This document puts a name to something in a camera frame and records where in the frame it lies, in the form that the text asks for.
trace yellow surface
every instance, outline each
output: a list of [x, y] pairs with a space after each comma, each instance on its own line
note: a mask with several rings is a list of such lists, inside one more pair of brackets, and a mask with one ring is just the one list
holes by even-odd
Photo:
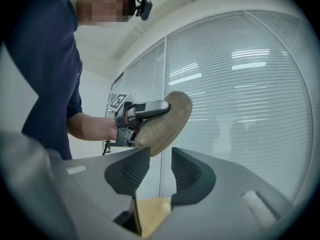
[[137, 201], [142, 237], [150, 236], [171, 212], [171, 198], [158, 197]]

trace man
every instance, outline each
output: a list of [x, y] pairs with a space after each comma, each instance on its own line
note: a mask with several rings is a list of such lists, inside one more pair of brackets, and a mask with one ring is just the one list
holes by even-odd
[[82, 61], [74, 32], [82, 25], [124, 22], [135, 0], [29, 0], [5, 45], [16, 67], [38, 95], [22, 133], [72, 159], [68, 134], [85, 141], [115, 140], [113, 118], [82, 111]]

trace brown disc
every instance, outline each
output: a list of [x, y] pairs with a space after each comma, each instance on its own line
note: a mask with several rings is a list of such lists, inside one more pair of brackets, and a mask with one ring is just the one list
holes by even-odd
[[192, 101], [181, 91], [173, 91], [164, 99], [170, 104], [170, 111], [164, 115], [147, 119], [135, 138], [137, 148], [150, 147], [154, 157], [166, 149], [186, 125]]

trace navy blue shirt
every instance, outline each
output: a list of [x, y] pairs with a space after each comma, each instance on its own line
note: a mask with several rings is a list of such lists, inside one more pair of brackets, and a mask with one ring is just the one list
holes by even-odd
[[72, 159], [67, 119], [82, 112], [82, 62], [74, 32], [78, 19], [70, 0], [30, 0], [11, 34], [7, 50], [38, 94], [22, 133]]

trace forearm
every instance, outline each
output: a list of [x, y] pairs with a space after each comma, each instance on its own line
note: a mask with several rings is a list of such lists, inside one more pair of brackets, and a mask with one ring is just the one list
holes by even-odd
[[118, 129], [115, 120], [77, 113], [67, 120], [68, 133], [84, 141], [115, 140]]

